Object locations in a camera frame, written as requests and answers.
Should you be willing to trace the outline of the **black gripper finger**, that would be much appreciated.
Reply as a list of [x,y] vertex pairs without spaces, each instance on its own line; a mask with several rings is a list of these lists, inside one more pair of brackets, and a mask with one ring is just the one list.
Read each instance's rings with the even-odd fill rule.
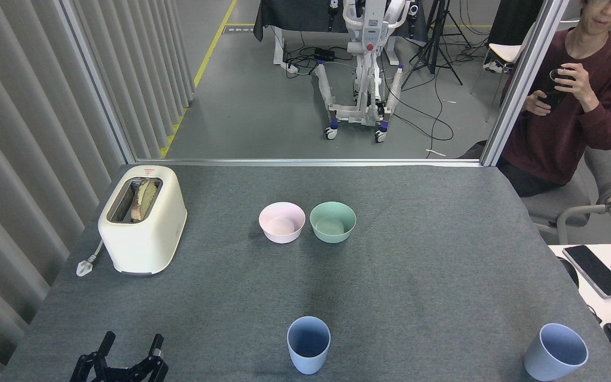
[[97,351],[81,355],[74,367],[70,381],[88,381],[92,370],[95,374],[92,381],[116,381],[116,372],[108,366],[106,361],[115,339],[116,334],[107,331]]
[[148,355],[126,370],[123,381],[163,381],[168,365],[162,358],[163,335],[156,334]]

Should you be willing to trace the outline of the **person's right hand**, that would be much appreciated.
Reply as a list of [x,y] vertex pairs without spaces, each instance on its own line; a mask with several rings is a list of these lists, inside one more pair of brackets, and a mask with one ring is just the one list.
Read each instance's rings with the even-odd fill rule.
[[544,101],[546,94],[541,90],[535,90],[526,96],[521,113],[528,112],[537,116],[546,116],[551,113],[551,106]]

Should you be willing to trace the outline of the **person's left hand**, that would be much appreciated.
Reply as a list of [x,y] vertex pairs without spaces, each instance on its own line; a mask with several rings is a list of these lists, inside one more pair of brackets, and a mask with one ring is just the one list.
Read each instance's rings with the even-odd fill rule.
[[557,85],[554,89],[572,94],[580,103],[584,113],[596,109],[599,105],[599,100],[591,87],[589,72],[584,69],[582,64],[561,64],[557,72],[560,76],[570,76],[572,79],[556,78],[554,81]]

